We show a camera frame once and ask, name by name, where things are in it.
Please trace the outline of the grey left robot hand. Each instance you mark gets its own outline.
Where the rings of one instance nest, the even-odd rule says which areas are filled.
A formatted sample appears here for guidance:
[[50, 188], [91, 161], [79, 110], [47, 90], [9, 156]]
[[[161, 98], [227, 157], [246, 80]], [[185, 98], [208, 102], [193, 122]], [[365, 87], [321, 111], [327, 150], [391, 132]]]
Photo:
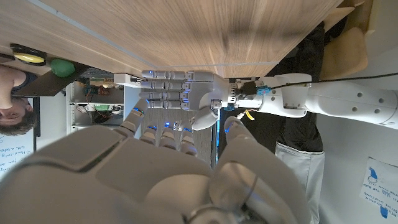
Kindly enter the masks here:
[[174, 118], [174, 129], [199, 131], [213, 126], [218, 110], [230, 103], [227, 79], [209, 71], [144, 70], [140, 98], [151, 109], [194, 111], [192, 118]]

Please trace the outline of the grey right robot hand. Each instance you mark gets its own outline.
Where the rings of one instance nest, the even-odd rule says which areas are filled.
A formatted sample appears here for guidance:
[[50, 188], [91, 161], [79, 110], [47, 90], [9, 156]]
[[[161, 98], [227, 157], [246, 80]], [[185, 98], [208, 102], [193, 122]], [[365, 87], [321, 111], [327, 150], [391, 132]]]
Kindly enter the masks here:
[[294, 173], [243, 123], [226, 120], [227, 145], [211, 168], [169, 134], [140, 139], [138, 101], [116, 129], [92, 126], [31, 154], [1, 181], [2, 223], [311, 223]]

